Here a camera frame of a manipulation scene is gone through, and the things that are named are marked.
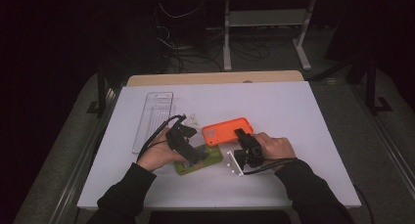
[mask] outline black device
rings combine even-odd
[[[235,133],[238,136],[238,142],[242,149],[234,151],[234,158],[241,170],[244,170],[245,164],[248,164],[251,168],[259,167],[259,169],[244,172],[244,175],[255,174],[278,165],[299,161],[296,157],[279,158],[273,159],[268,164],[263,165],[265,158],[262,154],[262,146],[256,138],[251,134],[245,133],[241,128],[236,129]]]
[[[194,128],[181,124],[183,119],[177,120],[170,130],[167,131],[165,137],[170,148],[181,154],[192,163],[198,163],[208,157],[207,153],[196,150],[189,144],[189,138],[193,137],[197,131]]]
[[[238,142],[242,149],[235,150],[234,157],[241,169],[244,170],[245,164],[248,164],[251,168],[262,166],[262,147],[256,138],[251,134],[245,133],[242,128],[236,129],[235,133],[238,136]]]
[[[199,152],[194,147],[192,147],[192,145],[189,144],[189,139],[193,137],[197,133],[197,131],[194,128],[181,124],[183,120],[186,119],[186,115],[183,114],[175,115],[162,123],[162,125],[144,144],[143,148],[140,151],[140,154],[137,157],[137,161],[150,147],[152,147],[152,145],[150,145],[151,142],[153,142],[153,140],[155,140],[155,138],[161,133],[161,131],[165,127],[167,127],[168,123],[175,118],[177,118],[177,121],[165,134],[168,146],[172,150],[181,154],[187,160],[191,161],[192,163],[198,163],[200,160],[204,160],[208,157],[207,153]]]

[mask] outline white tabletop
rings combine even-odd
[[[194,113],[201,126],[245,117],[255,132],[289,138],[298,158],[328,182],[341,203],[347,207],[360,206],[309,84],[299,81],[124,87],[78,201],[79,207],[96,208],[98,198],[136,160],[131,149],[150,92],[173,92],[174,113]],[[202,142],[199,133],[191,140],[193,146]],[[239,145],[220,145],[224,155],[221,163],[183,176],[175,172],[173,164],[157,170],[158,177],[146,196],[145,206],[153,209],[291,206],[283,184],[271,171],[243,177],[231,173],[226,152],[235,149],[240,149]]]

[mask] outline cable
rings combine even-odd
[[[74,220],[73,220],[73,224],[76,224],[76,223],[77,223],[77,219],[79,218],[79,211],[80,211],[80,208],[79,208],[79,207],[77,207],[77,208],[76,208],[75,218],[74,218]]]
[[[178,118],[178,120],[181,120],[181,121],[183,121],[185,118],[186,118],[186,116],[185,115],[180,115],[180,114],[178,114],[178,115],[175,115],[175,116],[172,116],[172,117],[170,117],[169,119],[167,119],[165,122],[163,122],[161,125],[160,125],[160,127],[156,130],[156,132],[154,132],[153,134],[152,134],[152,136],[150,136],[150,138],[146,141],[146,143],[144,143],[144,145],[143,145],[143,147],[141,148],[141,151],[140,151],[140,153],[138,154],[138,157],[137,157],[137,161],[138,161],[138,159],[140,159],[141,158],[141,156],[145,153],[145,152],[147,152],[147,150],[151,147],[151,146],[153,146],[153,145],[150,145],[152,142],[153,142],[153,140],[155,140],[156,139],[156,137],[161,133],[161,131],[164,129],[164,128],[166,128],[167,127],[167,125],[173,120],[173,119],[175,119],[175,118]]]
[[[157,144],[162,144],[162,143],[165,143],[165,142],[168,142],[168,140],[162,140],[162,141],[156,142],[156,143],[150,145],[149,148],[151,148],[152,146],[155,146]]]
[[[280,158],[280,159],[276,159],[271,163],[268,163],[264,166],[262,166],[261,168],[254,170],[254,171],[249,171],[249,172],[244,172],[244,175],[251,175],[251,174],[255,174],[258,172],[263,172],[265,170],[268,170],[270,168],[276,167],[278,165],[282,165],[282,164],[286,164],[286,163],[292,163],[292,162],[297,162],[299,161],[298,158],[294,157],[294,158]]]
[[[180,58],[178,58],[176,55],[170,55],[170,56],[168,56],[167,58],[168,58],[168,63],[170,64],[170,66],[171,66],[171,67],[173,68],[173,70],[174,70],[174,73],[182,73],[182,72],[183,72],[183,70],[184,70],[186,73],[188,73],[188,72],[189,72],[189,70],[188,70],[188,69],[186,69],[186,68],[184,67],[184,65],[183,65],[183,61],[182,61]],[[172,61],[171,59],[177,60],[178,65],[177,65],[177,64],[174,64],[174,63],[173,63],[173,61]]]
[[[208,34],[207,34],[207,40],[205,42],[205,44],[207,46],[207,50],[209,50],[210,48],[216,46],[219,43],[222,44],[222,40],[220,40],[220,41],[216,41],[216,40],[219,39],[219,38],[222,38],[225,31],[221,28],[218,28],[218,29],[219,29],[219,32],[217,34],[214,34],[213,37],[208,37]],[[178,47],[174,48],[174,50],[179,50],[179,51],[188,51],[188,50],[197,50],[197,49],[198,49],[197,47],[193,47],[193,46],[189,46],[189,45],[178,46]]]
[[[161,38],[157,38],[158,41],[160,41],[161,43],[163,43],[164,45],[170,47],[170,48],[174,48],[174,44],[173,43],[167,43],[167,41],[164,41]]]
[[[188,62],[188,63],[191,63],[191,64],[206,64],[206,63],[209,63],[209,62],[214,62],[217,65],[217,67],[219,68],[219,71],[222,71],[222,66],[219,64],[219,62],[216,61],[216,59],[217,59],[217,57],[219,57],[221,51],[222,51],[221,48],[218,49],[218,51],[213,56],[213,58],[202,56],[202,55],[180,55],[180,57],[194,57],[194,58],[199,58],[199,59],[205,59],[205,61],[201,61],[201,62],[190,61],[190,60],[186,60],[186,59],[182,59],[182,58],[179,58],[179,59],[181,61]]]
[[[370,222],[372,224],[376,224],[375,215],[373,214],[372,207],[370,206],[369,202],[366,200],[366,197],[364,196],[363,192],[360,190],[359,187],[357,187],[356,184],[353,184],[353,187],[356,189],[357,193],[363,198],[363,201],[366,203],[367,209],[369,211]]]
[[[173,15],[171,15],[171,14],[169,14],[165,9],[164,9],[164,7],[162,6],[162,4],[161,4],[161,2],[159,2],[158,3],[159,4],[159,7],[160,7],[160,9],[162,10],[162,12],[163,13],[165,13],[168,17],[170,17],[170,18],[174,18],[174,19],[179,19],[179,18],[183,18],[183,17],[187,17],[187,16],[190,16],[190,15],[192,15],[193,13],[196,13],[197,11],[199,11],[203,6],[204,6],[204,4],[205,4],[205,1],[203,1],[203,2],[201,2],[201,4],[195,9],[195,10],[193,10],[193,11],[191,11],[191,12],[188,12],[188,13],[185,13],[185,14],[183,14],[183,15],[180,15],[180,16],[173,16]]]
[[[168,28],[167,28],[167,27],[162,26],[162,25],[158,25],[158,26],[157,26],[157,28],[162,28],[162,29],[164,29],[164,30],[167,32],[167,37],[166,37],[166,39],[168,40],[168,39],[170,38],[170,31],[168,30]]]
[[[273,39],[276,35],[274,34],[276,32],[271,33],[271,35],[264,37],[264,39],[266,39],[267,41],[262,41],[259,43],[256,42],[235,42],[236,44],[240,45],[245,51],[237,48],[234,45],[229,45],[229,47],[231,48],[231,51],[238,56],[239,58],[246,60],[246,61],[251,61],[251,62],[255,62],[255,61],[259,61],[261,59],[267,58],[269,57],[269,48],[276,48],[276,47],[280,47],[283,46],[287,43],[291,43],[291,41],[293,40],[293,38],[298,37],[299,34],[293,35],[292,37],[290,37],[290,39],[288,39],[287,41],[283,41],[279,44],[276,45],[268,45],[269,40]],[[257,39],[258,36],[255,34],[255,32],[253,32],[253,30],[250,30],[250,34],[249,36],[251,37],[251,39]],[[233,35],[232,37],[240,37],[240,38],[246,38],[243,37],[241,35]],[[265,54],[262,54],[260,52],[260,49],[263,49],[265,51]]]
[[[123,52],[121,49],[119,49],[113,42],[110,41],[110,39],[103,35],[99,34],[108,44],[110,44],[116,51],[118,51],[121,55],[123,55],[129,62],[136,66],[140,66],[138,63],[136,63],[129,55],[127,55],[125,52]]]

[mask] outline floor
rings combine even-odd
[[[172,66],[167,72],[220,71],[223,67],[221,45],[214,39],[220,40],[221,30],[210,32],[215,35],[209,49],[204,53],[192,49],[173,53]],[[336,64],[324,59],[334,32],[332,28],[313,27],[309,30],[303,48],[312,66],[310,71],[301,69],[291,43],[298,33],[297,28],[260,27],[231,32],[234,32],[231,38],[232,71],[295,69],[304,77],[311,77]],[[251,37],[248,42],[246,32]],[[350,179],[364,195],[360,196],[362,206],[351,208],[350,213],[356,223],[371,223],[370,211],[378,224],[415,223],[415,196],[407,182],[413,175],[409,174],[408,178],[406,174],[404,179],[405,173],[400,172],[402,163],[396,162],[396,155],[402,156],[404,165],[412,170],[415,168],[415,114],[399,97],[392,81],[378,71],[377,96],[385,97],[393,111],[374,116],[364,105],[364,79],[360,84],[349,85],[345,81],[347,72],[346,67],[322,81],[310,82],[310,85]],[[97,101],[96,86],[96,76],[93,76],[80,92],[16,223],[85,223],[92,214],[88,210],[78,210],[75,204],[88,164],[93,159],[93,151],[85,152],[85,149],[88,145],[99,144],[96,140],[111,116],[107,113],[97,118],[95,113],[87,113],[90,103]],[[74,173],[75,167],[83,170]],[[299,223],[295,212],[288,210],[288,213],[294,224]],[[143,216],[138,221],[145,223],[146,218],[148,216]]]

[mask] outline person's left hand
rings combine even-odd
[[[168,130],[169,128],[167,127],[162,130],[160,135],[150,144],[153,146],[138,159],[138,165],[148,171],[154,171],[170,162],[186,161],[186,158],[181,154],[172,151],[168,146],[167,139],[165,138],[165,133],[167,133]]]

